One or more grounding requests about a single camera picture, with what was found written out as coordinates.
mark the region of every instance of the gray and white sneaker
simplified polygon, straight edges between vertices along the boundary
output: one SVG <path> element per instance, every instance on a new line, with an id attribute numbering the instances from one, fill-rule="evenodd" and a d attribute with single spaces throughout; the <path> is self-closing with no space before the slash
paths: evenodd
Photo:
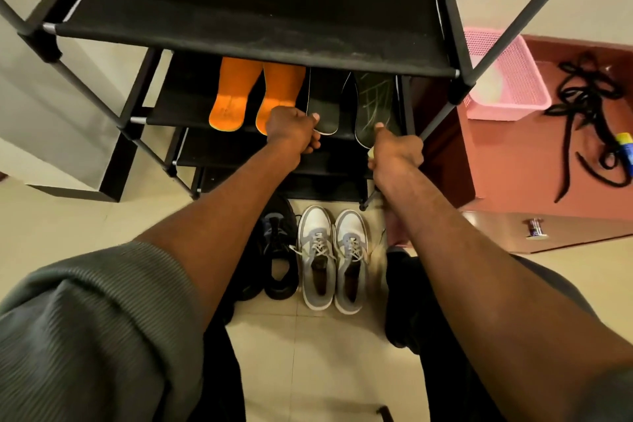
<path id="1" fill-rule="evenodd" d="M 337 277 L 334 303 L 347 315 L 356 314 L 367 298 L 367 230 L 359 213 L 343 210 L 334 226 Z"/>
<path id="2" fill-rule="evenodd" d="M 324 208 L 308 207 L 299 220 L 297 235 L 303 272 L 303 299 L 313 311 L 332 303 L 336 289 L 336 259 L 332 250 L 332 222 Z"/>

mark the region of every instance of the sleeve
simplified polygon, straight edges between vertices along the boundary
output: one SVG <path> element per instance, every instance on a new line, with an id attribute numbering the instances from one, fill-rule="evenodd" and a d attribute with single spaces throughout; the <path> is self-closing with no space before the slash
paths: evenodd
<path id="1" fill-rule="evenodd" d="M 594 380 L 574 422 L 633 421 L 633 368 L 619 368 Z"/>
<path id="2" fill-rule="evenodd" d="M 166 252 L 131 242 L 27 276 L 0 304 L 0 420 L 184 420 L 202 310 Z"/>

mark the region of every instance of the spray can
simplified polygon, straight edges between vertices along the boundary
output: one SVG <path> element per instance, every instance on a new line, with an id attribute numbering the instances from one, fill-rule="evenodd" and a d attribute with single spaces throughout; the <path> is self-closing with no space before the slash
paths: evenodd
<path id="1" fill-rule="evenodd" d="M 620 152 L 629 159 L 629 173 L 633 176 L 633 137 L 628 132 L 622 132 L 615 136 L 620 144 Z"/>

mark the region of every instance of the pink plastic basket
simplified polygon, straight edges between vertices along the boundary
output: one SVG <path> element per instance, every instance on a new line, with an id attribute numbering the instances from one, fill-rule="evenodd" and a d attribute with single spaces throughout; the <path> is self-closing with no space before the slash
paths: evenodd
<path id="1" fill-rule="evenodd" d="M 489 29 L 465 29 L 471 56 L 483 56 L 502 32 Z M 551 97 L 523 37 L 518 36 L 503 51 L 493 66 L 501 74 L 502 89 L 494 105 L 477 103 L 470 95 L 464 99 L 469 119 L 518 121 L 535 110 L 551 106 Z"/>

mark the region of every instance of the leg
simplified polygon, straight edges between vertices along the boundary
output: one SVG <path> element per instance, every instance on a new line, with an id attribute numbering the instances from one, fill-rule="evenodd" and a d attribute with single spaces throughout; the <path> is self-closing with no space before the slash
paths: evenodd
<path id="1" fill-rule="evenodd" d="M 563 276 L 526 258 L 515 258 L 583 310 L 594 314 L 580 291 Z M 419 354 L 431 420 L 503 421 L 444 318 L 420 261 L 404 251 L 390 249 L 387 285 L 385 332 L 395 346 L 409 347 Z"/>
<path id="2" fill-rule="evenodd" d="M 204 332 L 202 376 L 200 402 L 189 420 L 246 422 L 239 363 L 219 310 Z"/>

